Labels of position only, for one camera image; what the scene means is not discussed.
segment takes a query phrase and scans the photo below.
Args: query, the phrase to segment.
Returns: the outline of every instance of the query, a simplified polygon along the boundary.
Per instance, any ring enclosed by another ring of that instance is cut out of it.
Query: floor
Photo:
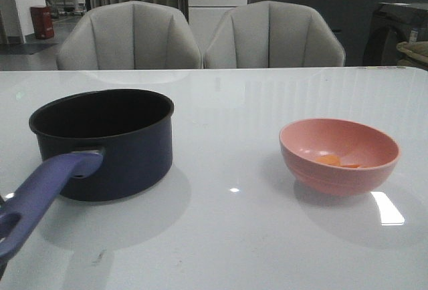
[[[57,69],[56,53],[60,45],[82,18],[80,15],[59,16],[52,19],[55,36],[49,39],[31,37],[27,43],[54,43],[55,45],[32,55],[0,55],[1,71],[44,71]]]

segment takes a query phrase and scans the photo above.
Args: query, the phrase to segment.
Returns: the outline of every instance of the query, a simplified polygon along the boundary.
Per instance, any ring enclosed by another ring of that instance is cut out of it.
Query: food scrap
[[[340,166],[342,168],[360,168],[360,164],[342,164],[340,158],[335,154],[326,154],[319,156],[315,159],[315,162],[323,163],[332,166]]]

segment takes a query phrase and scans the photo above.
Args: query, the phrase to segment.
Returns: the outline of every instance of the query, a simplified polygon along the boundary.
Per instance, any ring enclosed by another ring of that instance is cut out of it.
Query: bowl rim
[[[334,165],[324,164],[324,163],[320,163],[320,162],[317,162],[317,161],[314,161],[314,160],[310,160],[308,158],[304,158],[303,156],[300,156],[300,155],[294,153],[293,151],[291,151],[282,142],[282,133],[283,133],[283,131],[285,131],[286,128],[289,128],[290,126],[292,126],[294,124],[301,123],[301,122],[307,122],[307,121],[311,121],[311,120],[341,121],[341,122],[356,124],[356,125],[359,125],[359,126],[364,126],[366,128],[370,128],[371,130],[377,131],[378,133],[381,133],[382,135],[384,135],[387,138],[389,138],[389,140],[391,140],[391,142],[393,142],[394,145],[397,147],[397,155],[391,161],[389,161],[388,163],[381,164],[381,165],[378,165],[378,166],[370,166],[370,167],[367,167],[367,168],[347,168],[347,167],[342,167],[342,166],[334,166]],[[327,166],[329,168],[334,168],[334,169],[343,170],[343,171],[370,171],[370,170],[375,170],[375,169],[380,169],[380,168],[386,168],[386,167],[389,167],[390,165],[393,165],[393,164],[397,163],[398,159],[401,156],[401,148],[400,148],[399,144],[397,143],[397,141],[394,140],[394,138],[392,136],[388,135],[387,133],[385,133],[385,132],[383,132],[383,131],[381,131],[381,130],[373,127],[373,126],[369,126],[369,125],[366,125],[366,124],[363,124],[363,123],[360,123],[360,122],[355,122],[355,121],[352,121],[352,120],[347,120],[347,119],[344,119],[344,118],[302,118],[302,119],[299,119],[299,120],[294,120],[293,122],[290,122],[290,123],[286,124],[285,126],[283,126],[281,128],[280,133],[279,133],[279,139],[280,139],[281,146],[284,147],[289,153],[293,154],[294,156],[297,156],[298,158],[301,158],[302,160],[311,162],[313,164],[317,164],[319,166]]]

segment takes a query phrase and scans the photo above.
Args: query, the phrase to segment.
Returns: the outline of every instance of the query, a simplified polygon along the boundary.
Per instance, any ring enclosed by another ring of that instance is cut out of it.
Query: red trash bin
[[[51,19],[49,6],[30,7],[31,19],[33,20],[34,35],[36,39],[47,39],[54,36],[54,27]]]

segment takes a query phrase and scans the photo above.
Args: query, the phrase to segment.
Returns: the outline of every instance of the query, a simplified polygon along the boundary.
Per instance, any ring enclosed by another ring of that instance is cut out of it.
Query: chair
[[[205,68],[343,66],[345,52],[315,9],[262,1],[222,17],[204,55]]]
[[[191,69],[202,56],[184,15],[128,1],[90,10],[67,37],[58,69]]]

